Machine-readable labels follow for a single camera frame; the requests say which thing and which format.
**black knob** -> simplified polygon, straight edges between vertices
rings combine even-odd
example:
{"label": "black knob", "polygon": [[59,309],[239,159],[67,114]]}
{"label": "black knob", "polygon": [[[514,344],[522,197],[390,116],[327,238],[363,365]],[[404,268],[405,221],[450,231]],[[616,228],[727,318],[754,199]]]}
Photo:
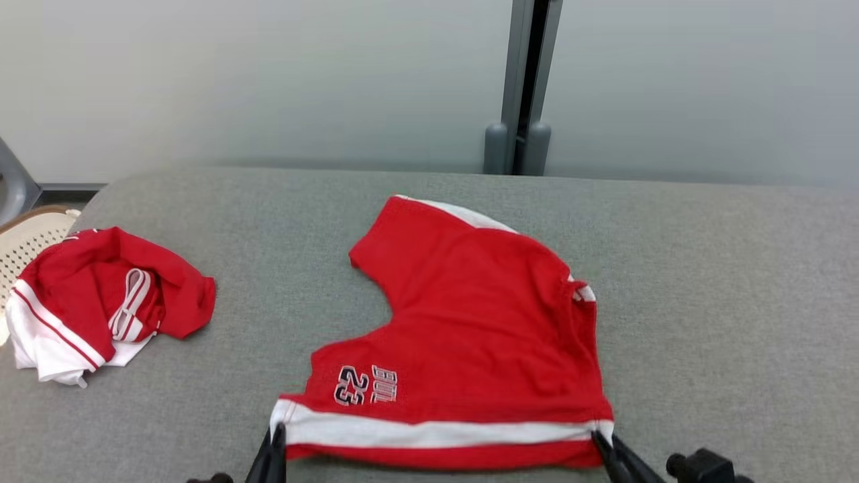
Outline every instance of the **black knob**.
{"label": "black knob", "polygon": [[680,475],[683,474],[683,468],[685,467],[686,457],[680,453],[674,453],[669,456],[668,461],[665,462],[665,471],[667,471],[672,478],[679,478]]}

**gray bracket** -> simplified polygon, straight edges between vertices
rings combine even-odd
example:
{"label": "gray bracket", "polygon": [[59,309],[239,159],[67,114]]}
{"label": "gray bracket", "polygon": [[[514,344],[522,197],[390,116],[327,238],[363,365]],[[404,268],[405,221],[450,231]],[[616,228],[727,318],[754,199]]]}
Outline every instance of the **gray bracket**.
{"label": "gray bracket", "polygon": [[545,170],[545,159],[549,154],[551,127],[543,122],[532,123],[528,127],[528,137],[525,140],[525,152],[522,154],[522,174],[542,176]]}
{"label": "gray bracket", "polygon": [[507,126],[500,122],[486,128],[484,173],[507,173]]}
{"label": "gray bracket", "polygon": [[6,199],[3,200],[3,208],[0,209],[0,224],[2,224],[33,208],[42,191],[2,139],[0,139],[0,173],[3,174],[3,182],[6,184]]}

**metal frame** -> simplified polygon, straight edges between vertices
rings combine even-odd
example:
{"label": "metal frame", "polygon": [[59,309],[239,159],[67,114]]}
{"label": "metal frame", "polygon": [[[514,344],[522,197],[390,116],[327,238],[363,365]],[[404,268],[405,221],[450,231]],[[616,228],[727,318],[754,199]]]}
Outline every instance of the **metal frame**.
{"label": "metal frame", "polygon": [[[510,36],[507,42],[507,69],[504,73],[504,96],[501,105],[501,123],[486,129],[487,150],[492,156],[484,157],[484,173],[509,174],[513,170],[513,153],[516,130],[519,124],[519,108],[522,100],[522,85],[525,82],[528,41],[534,0],[513,0],[510,13]],[[493,146],[492,139],[504,138],[504,146]]]}
{"label": "metal frame", "polygon": [[540,46],[539,63],[537,64],[537,78],[534,79],[533,100],[531,102],[531,122],[539,121],[543,115],[543,102],[545,101],[545,88],[549,83],[549,68],[551,67],[551,55],[555,52],[555,38],[557,28],[561,22],[561,7],[564,0],[551,0],[549,10],[545,18],[545,30],[543,31],[543,45]]}
{"label": "metal frame", "polygon": [[546,11],[543,44],[540,46],[537,76],[534,79],[531,112],[528,115],[530,124],[521,158],[522,174],[542,176],[545,171],[545,160],[549,152],[549,141],[551,139],[551,127],[541,122],[540,116],[543,115],[545,90],[549,83],[551,56],[555,51],[555,39],[561,21],[561,7],[563,5],[564,0],[551,0],[549,2],[549,9]]}
{"label": "metal frame", "polygon": [[33,208],[42,190],[1,138],[0,173],[6,183],[6,199],[0,209],[0,223],[7,223]]}

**embroidered number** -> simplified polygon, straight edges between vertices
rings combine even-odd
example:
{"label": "embroidered number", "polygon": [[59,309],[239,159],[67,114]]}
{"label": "embroidered number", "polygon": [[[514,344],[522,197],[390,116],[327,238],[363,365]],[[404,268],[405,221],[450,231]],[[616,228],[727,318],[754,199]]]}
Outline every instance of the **embroidered number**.
{"label": "embroidered number", "polygon": [[364,391],[370,386],[370,378],[366,374],[358,376],[355,368],[350,365],[340,369],[337,387],[334,389],[334,400],[343,406],[364,403]]}

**red stripe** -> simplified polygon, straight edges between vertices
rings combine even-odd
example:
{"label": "red stripe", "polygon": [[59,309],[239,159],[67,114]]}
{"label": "red stripe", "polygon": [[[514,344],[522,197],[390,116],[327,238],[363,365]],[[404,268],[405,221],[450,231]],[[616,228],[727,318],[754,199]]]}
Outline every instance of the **red stripe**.
{"label": "red stripe", "polygon": [[[137,294],[140,293],[140,290],[143,290],[143,286],[146,283],[146,277],[148,277],[148,274],[146,272],[141,272],[141,274],[140,274],[140,286],[138,286],[137,290],[134,291],[134,295],[131,296],[130,299],[128,299],[128,305],[131,305],[132,303],[134,303],[134,299],[137,298]],[[123,309],[128,309],[128,307],[126,307],[125,304],[123,304]],[[128,314],[128,315],[131,317],[131,320],[128,321],[127,324],[125,324],[125,332],[122,334],[122,340],[125,340],[125,336],[127,336],[128,331],[131,330],[131,323],[134,322],[134,319],[136,317],[136,315],[134,315],[134,314]]]}
{"label": "red stripe", "polygon": [[55,334],[56,334],[60,339],[62,339],[62,340],[63,340],[63,342],[65,342],[66,344],[68,344],[68,345],[69,345],[69,347],[71,347],[72,349],[76,350],[79,354],[81,354],[81,355],[83,356],[83,358],[87,359],[87,362],[89,362],[90,364],[92,364],[92,366],[93,366],[93,370],[96,370],[96,369],[99,367],[99,365],[98,365],[98,364],[96,364],[96,363],[93,361],[93,359],[91,359],[91,358],[87,357],[87,354],[83,353],[83,351],[82,351],[80,348],[78,348],[78,347],[77,347],[77,345],[74,345],[74,344],[72,344],[71,342],[69,342],[69,340],[68,340],[68,339],[66,339],[65,337],[63,337],[63,335],[62,335],[62,334],[61,334],[61,333],[60,333],[60,332],[59,332],[59,331],[58,331],[54,326],[52,326],[51,324],[49,324],[49,323],[45,322],[41,317],[39,317],[39,315],[38,315],[38,314],[36,314],[36,310],[33,308],[33,305],[31,305],[31,304],[30,304],[30,301],[29,301],[29,300],[27,300],[27,298],[26,298],[25,296],[23,296],[23,295],[18,291],[18,289],[16,289],[15,287],[13,287],[13,288],[12,288],[12,291],[13,291],[15,294],[17,294],[17,295],[21,298],[21,300],[23,300],[23,301],[24,301],[24,303],[27,305],[27,307],[29,307],[29,308],[30,308],[30,312],[33,314],[33,316],[34,316],[36,319],[38,319],[38,320],[39,320],[39,322],[41,322],[41,323],[45,324],[48,328],[50,328],[52,331],[54,331],[54,333],[55,333]]}

